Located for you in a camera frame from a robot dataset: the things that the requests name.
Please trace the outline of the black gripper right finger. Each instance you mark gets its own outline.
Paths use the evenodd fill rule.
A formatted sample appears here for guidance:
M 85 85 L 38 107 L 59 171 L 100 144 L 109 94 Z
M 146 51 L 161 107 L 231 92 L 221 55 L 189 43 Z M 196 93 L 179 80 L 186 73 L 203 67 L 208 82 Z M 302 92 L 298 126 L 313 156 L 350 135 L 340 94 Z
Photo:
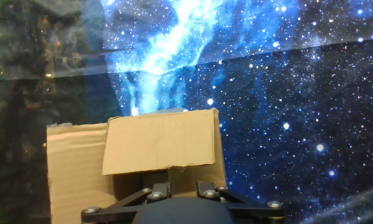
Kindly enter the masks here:
M 235 223 L 285 224 L 285 205 L 278 200 L 260 203 L 227 186 L 202 181 L 196 183 L 196 194 L 224 205 Z

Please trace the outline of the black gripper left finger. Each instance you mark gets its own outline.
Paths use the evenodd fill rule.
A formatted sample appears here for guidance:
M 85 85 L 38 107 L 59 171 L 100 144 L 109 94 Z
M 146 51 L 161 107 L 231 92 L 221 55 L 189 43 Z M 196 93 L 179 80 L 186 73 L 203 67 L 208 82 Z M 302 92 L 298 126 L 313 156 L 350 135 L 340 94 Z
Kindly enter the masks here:
M 81 212 L 81 223 L 132 223 L 143 206 L 172 197 L 172 184 L 154 184 L 106 207 L 88 207 Z

